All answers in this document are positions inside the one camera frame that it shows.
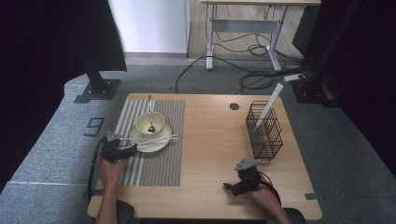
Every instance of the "wooden table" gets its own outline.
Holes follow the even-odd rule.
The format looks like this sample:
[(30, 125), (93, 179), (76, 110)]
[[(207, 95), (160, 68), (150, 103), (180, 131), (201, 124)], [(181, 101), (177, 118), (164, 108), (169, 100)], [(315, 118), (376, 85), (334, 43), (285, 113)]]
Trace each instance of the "wooden table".
[[(136, 217), (265, 219), (266, 214), (247, 195), (234, 197), (222, 184), (239, 182), (235, 165), (253, 158), (245, 118), (260, 95), (151, 94), (156, 100), (184, 100), (185, 118), (180, 187), (119, 187), (118, 198), (134, 206)], [(148, 99), (132, 93), (128, 99)], [(231, 110), (230, 104), (238, 104)], [(288, 116), (280, 98), (273, 109), (279, 119), (283, 147), (258, 169), (278, 190), (282, 205), (299, 209), (306, 219), (320, 219), (317, 200)], [(92, 197), (88, 214), (96, 217), (101, 196)]]
[[(209, 40), (206, 52), (206, 69), (213, 69), (213, 33), (253, 33), (253, 34), (273, 34), (270, 46), (266, 46), (271, 63), (276, 71), (281, 67), (276, 57), (276, 43), (279, 39), (280, 31), (285, 20), (288, 6), (319, 6), (320, 0), (200, 0), (201, 3), (211, 6), (211, 16), (209, 18)], [(257, 6), (283, 6), (281, 16), (278, 20), (224, 20), (216, 18), (217, 5), (257, 5)]]

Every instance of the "small hole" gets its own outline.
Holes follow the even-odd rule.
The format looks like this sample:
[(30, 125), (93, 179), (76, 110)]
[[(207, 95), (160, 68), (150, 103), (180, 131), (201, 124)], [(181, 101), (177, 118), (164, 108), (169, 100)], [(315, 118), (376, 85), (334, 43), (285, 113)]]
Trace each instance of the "small hole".
[(236, 104), (236, 103), (232, 103), (232, 104), (230, 104), (230, 109), (231, 110), (238, 110), (239, 109), (239, 105)]

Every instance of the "human hand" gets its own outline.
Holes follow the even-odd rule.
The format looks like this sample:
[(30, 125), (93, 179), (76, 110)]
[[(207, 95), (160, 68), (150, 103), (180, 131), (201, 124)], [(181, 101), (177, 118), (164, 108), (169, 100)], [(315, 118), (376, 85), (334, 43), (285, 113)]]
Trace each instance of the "human hand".
[(280, 205), (275, 194), (267, 186), (260, 184), (257, 190), (248, 191), (247, 194), (253, 198), (256, 204), (266, 210), (270, 216), (273, 216), (276, 223), (290, 224), (285, 210)]
[(117, 163), (111, 163), (103, 159), (102, 156), (96, 158), (96, 167), (98, 168), (99, 177), (105, 185), (105, 189), (116, 188), (127, 162), (128, 160), (122, 160)]

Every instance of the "gray floor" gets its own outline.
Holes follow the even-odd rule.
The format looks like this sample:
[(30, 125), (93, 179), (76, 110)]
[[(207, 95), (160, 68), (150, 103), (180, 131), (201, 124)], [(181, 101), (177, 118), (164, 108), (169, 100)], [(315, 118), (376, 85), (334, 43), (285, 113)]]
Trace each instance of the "gray floor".
[[(74, 104), (88, 83), (86, 76), (65, 85), (60, 107), (0, 195), (0, 223), (91, 223), (86, 188), (98, 139), (115, 129), (128, 93), (175, 92), (177, 77), (191, 61), (150, 57), (128, 58), (127, 63), (128, 73), (102, 73), (121, 80), (111, 101)], [(238, 79), (246, 72), (219, 62), (209, 72), (203, 64), (196, 63), (184, 74), (179, 93), (239, 90)], [(272, 70), (269, 63), (237, 64)], [(279, 82), (284, 84), (280, 97), (323, 213), (321, 220), (308, 223), (396, 223), (396, 179), (342, 109), (299, 104), (290, 84)], [(271, 94), (275, 85), (249, 94)], [(95, 133), (87, 127), (91, 118), (105, 118), (97, 137), (84, 136)]]

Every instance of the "table leg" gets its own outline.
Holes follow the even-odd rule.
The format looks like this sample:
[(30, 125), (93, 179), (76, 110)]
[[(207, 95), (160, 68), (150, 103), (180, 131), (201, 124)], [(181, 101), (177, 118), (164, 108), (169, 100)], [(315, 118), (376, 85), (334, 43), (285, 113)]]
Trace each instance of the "table leg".
[(280, 31), (282, 30), (283, 22), (285, 20), (287, 11), (288, 11), (288, 6), (283, 6), (282, 16), (277, 21), (276, 32), (275, 32), (274, 38), (271, 41), (271, 45), (266, 47), (268, 50), (268, 55), (270, 56), (270, 59), (271, 59), (271, 63), (273, 64), (273, 67), (276, 71), (282, 70), (280, 68), (279, 61), (277, 60), (275, 49), (276, 49), (277, 40), (279, 39)]
[(211, 16), (209, 18), (209, 43), (206, 51), (206, 70), (213, 69), (213, 20), (215, 19), (215, 5), (210, 5)]

